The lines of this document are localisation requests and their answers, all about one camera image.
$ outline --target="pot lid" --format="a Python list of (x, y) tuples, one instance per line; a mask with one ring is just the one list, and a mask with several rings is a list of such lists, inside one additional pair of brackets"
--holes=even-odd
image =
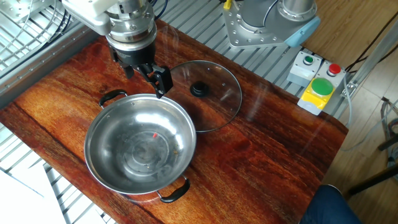
[(174, 86), (165, 95), (180, 104), (197, 132), (216, 130), (228, 124), (242, 103), (235, 76), (213, 62), (190, 61), (171, 69)]

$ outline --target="stainless steel pot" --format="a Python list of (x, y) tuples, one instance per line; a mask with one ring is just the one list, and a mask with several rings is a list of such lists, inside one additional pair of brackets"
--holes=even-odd
[[(126, 97), (103, 107), (105, 101)], [(157, 191), (170, 203), (190, 186), (184, 185), (168, 197), (158, 192), (177, 180), (192, 160), (196, 132), (187, 112), (176, 102), (152, 94), (127, 96), (114, 90), (99, 101), (104, 110), (94, 119), (85, 139), (86, 163), (105, 187), (122, 194)]]

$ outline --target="black lid knob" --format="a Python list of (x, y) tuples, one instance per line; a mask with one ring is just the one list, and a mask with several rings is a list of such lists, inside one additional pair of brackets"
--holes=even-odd
[(202, 81), (197, 81), (194, 84), (192, 84), (190, 90), (191, 94), (198, 98), (207, 96), (210, 91), (209, 86)]

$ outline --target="pot rim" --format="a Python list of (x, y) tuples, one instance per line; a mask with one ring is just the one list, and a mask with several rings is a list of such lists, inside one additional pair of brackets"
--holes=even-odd
[[(98, 175), (96, 173), (95, 168), (92, 165), (91, 157), (90, 157), (90, 153), (89, 153), (90, 149), (88, 148), (89, 138), (91, 138), (91, 136), (93, 135), (94, 130), (95, 130), (96, 126), (98, 125), (98, 123), (101, 121), (101, 119), (104, 116), (106, 116), (106, 114), (108, 114), (111, 110), (115, 109), (117, 106), (120, 106), (120, 105), (125, 104), (125, 103), (130, 103), (131, 101), (134, 101), (134, 100), (159, 100), (159, 101), (163, 101), (164, 103), (167, 103), (167, 104), (175, 107), (177, 110), (179, 110), (181, 112), (181, 114), (184, 116), (184, 118), (186, 118), (186, 120), (188, 121), (188, 125), (189, 125), (189, 127), (191, 129), (191, 135), (192, 135), (192, 143), (191, 143), (190, 149), (187, 149), (187, 150), (191, 150), (192, 151), (192, 156), (190, 157), (189, 162), (187, 163), (185, 168), (180, 171), (179, 175), (176, 178), (170, 179), (167, 182), (167, 184), (165, 184), (164, 186), (162, 186), (159, 189), (150, 190), (150, 191), (147, 191), (147, 192), (140, 192), (140, 193), (131, 193), (131, 192), (123, 191), (121, 189), (117, 189), (116, 187), (112, 186), (110, 183), (104, 181), (100, 177), (100, 175)], [(180, 106), (174, 100), (171, 100), (170, 98), (167, 98), (165, 96), (163, 96), (161, 99), (158, 99), (155, 94), (141, 93), (141, 94), (129, 95), (129, 96), (126, 96), (124, 98), (118, 99), (115, 102), (113, 102), (110, 105), (108, 105), (107, 107), (105, 107), (101, 112), (99, 112), (99, 114), (95, 117), (95, 119), (90, 124), (90, 127), (87, 130), (87, 134), (86, 134), (86, 137), (85, 137), (85, 143), (84, 143), (84, 155), (85, 155), (86, 165), (87, 165), (89, 171), (91, 172), (93, 177), (100, 184), (102, 184), (104, 187), (106, 187), (106, 188), (108, 188), (110, 190), (113, 190), (115, 192), (121, 193), (121, 194), (143, 195), (143, 194), (149, 194), (149, 193), (158, 191), (160, 189), (163, 189), (163, 188), (167, 187), (168, 185), (172, 184), (173, 182), (175, 182), (186, 171), (186, 169), (188, 168), (189, 164), (191, 163), (191, 161), (193, 159), (193, 156), (195, 154), (196, 145), (197, 145), (197, 135), (196, 135), (195, 126), (193, 124), (193, 121), (192, 121), (191, 117), (189, 117), (189, 114), (182, 108), (182, 106)]]

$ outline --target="blue cable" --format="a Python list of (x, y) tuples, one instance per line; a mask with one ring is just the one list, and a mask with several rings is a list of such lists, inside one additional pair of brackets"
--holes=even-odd
[(164, 3), (163, 9), (162, 9), (162, 11), (159, 13), (159, 15), (155, 16), (155, 20), (157, 20), (158, 18), (160, 18), (160, 17), (162, 16), (162, 14), (164, 13), (164, 11), (166, 10), (167, 3), (168, 3), (168, 0), (166, 0), (166, 2)]

